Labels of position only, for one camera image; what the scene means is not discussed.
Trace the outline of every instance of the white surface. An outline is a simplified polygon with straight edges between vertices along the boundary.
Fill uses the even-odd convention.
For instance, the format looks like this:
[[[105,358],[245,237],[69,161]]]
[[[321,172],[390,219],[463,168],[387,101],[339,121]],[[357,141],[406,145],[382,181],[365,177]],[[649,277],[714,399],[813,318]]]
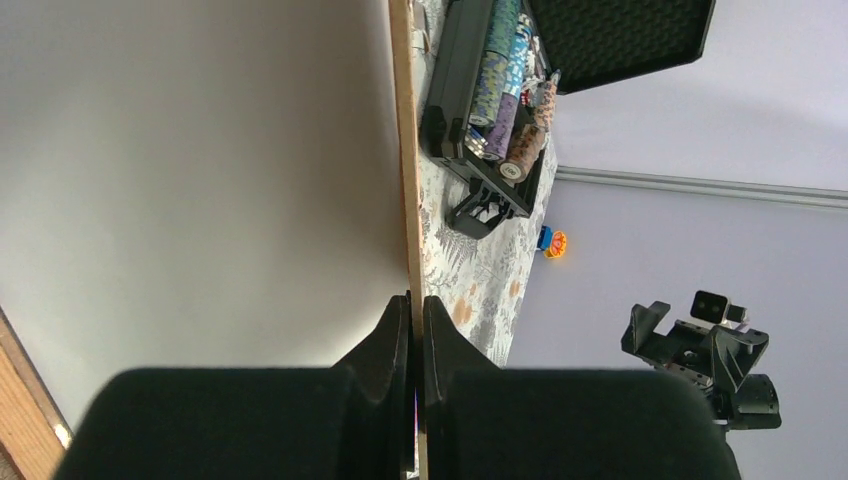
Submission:
[[[571,167],[848,190],[848,2],[721,0],[697,62],[560,97]]]
[[[848,212],[557,182],[545,224],[568,251],[533,265],[509,366],[644,368],[621,352],[633,304],[671,304],[666,331],[695,291],[725,294],[771,335],[756,372],[783,416],[728,436],[745,478],[845,478]]]
[[[335,361],[408,288],[385,2],[5,0],[0,303],[76,425],[140,365]]]

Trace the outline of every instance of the textured black foam lining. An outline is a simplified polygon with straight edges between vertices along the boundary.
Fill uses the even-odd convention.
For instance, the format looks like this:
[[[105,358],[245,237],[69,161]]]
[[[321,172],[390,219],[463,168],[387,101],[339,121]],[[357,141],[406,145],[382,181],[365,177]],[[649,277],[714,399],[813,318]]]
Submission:
[[[529,0],[560,93],[700,58],[715,0]]]

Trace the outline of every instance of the floral tablecloth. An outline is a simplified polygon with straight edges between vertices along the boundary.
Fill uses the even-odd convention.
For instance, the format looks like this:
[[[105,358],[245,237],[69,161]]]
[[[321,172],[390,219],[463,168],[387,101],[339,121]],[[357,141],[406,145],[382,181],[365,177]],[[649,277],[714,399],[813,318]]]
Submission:
[[[419,115],[438,52],[447,0],[420,2],[429,20],[431,48],[426,53],[422,33],[413,32]],[[471,239],[447,226],[445,215],[467,194],[467,186],[430,161],[424,151],[419,152],[425,295],[441,297],[459,331],[499,366],[506,364],[509,355],[556,173],[553,145],[546,151],[532,216],[507,220],[482,240]]]

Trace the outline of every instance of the black case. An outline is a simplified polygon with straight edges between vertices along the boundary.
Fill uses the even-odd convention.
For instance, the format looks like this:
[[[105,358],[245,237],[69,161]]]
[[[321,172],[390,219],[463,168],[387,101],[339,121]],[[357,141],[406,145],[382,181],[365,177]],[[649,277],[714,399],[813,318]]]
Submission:
[[[453,0],[448,6],[421,127],[428,153],[469,186],[447,222],[476,239],[506,219],[530,216],[542,169],[537,161],[526,180],[511,186],[464,145],[493,3]],[[715,0],[523,0],[545,70],[562,71],[560,95],[694,62],[714,6]],[[491,210],[497,213],[482,221]]]

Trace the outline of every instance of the wooden edge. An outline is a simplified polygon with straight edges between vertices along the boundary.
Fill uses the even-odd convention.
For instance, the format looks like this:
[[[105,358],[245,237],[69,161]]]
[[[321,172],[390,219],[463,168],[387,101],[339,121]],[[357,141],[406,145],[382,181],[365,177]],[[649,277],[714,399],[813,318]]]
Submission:
[[[70,430],[0,309],[0,447],[23,479],[47,479]]]
[[[389,26],[395,80],[395,111],[400,137],[400,170],[406,222],[407,268],[412,297],[412,330],[416,339],[423,337],[424,275],[421,269],[421,204],[418,178],[418,115],[415,87],[412,83],[411,19],[408,0],[389,0]]]

